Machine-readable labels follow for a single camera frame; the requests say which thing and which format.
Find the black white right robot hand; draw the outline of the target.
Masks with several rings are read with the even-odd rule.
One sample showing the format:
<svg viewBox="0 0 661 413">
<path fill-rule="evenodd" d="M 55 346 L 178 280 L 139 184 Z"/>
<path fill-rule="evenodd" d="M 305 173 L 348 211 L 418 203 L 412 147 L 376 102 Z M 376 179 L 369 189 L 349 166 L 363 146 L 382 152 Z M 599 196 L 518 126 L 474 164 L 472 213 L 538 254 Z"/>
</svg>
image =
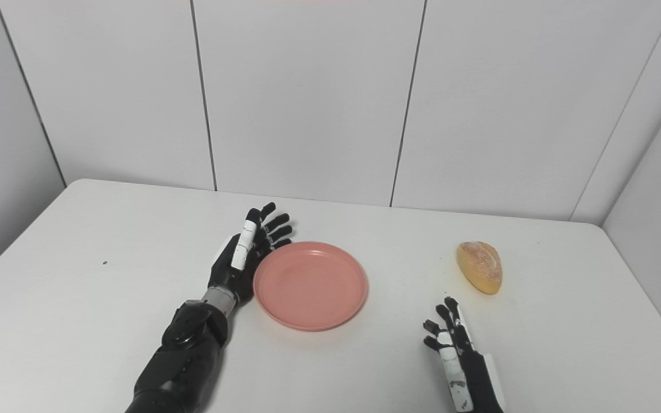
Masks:
<svg viewBox="0 0 661 413">
<path fill-rule="evenodd" d="M 444 325 L 423 322 L 430 333 L 423 342 L 441 359 L 454 411 L 505 412 L 506 401 L 494 360 L 474 346 L 457 301 L 445 297 L 436 312 Z"/>
</svg>

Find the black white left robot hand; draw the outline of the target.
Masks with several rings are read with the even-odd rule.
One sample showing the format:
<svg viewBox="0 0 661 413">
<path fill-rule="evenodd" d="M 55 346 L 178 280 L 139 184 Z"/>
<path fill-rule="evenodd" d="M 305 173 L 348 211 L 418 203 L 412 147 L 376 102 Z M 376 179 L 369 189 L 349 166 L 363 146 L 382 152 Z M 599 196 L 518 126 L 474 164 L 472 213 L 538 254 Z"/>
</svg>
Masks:
<svg viewBox="0 0 661 413">
<path fill-rule="evenodd" d="M 287 213 L 273 215 L 277 206 L 270 202 L 262 209 L 247 212 L 244 228 L 228 239 L 211 267 L 208 287 L 221 288 L 237 305 L 254 297 L 255 272 L 273 251 L 289 245 L 293 228 Z"/>
</svg>

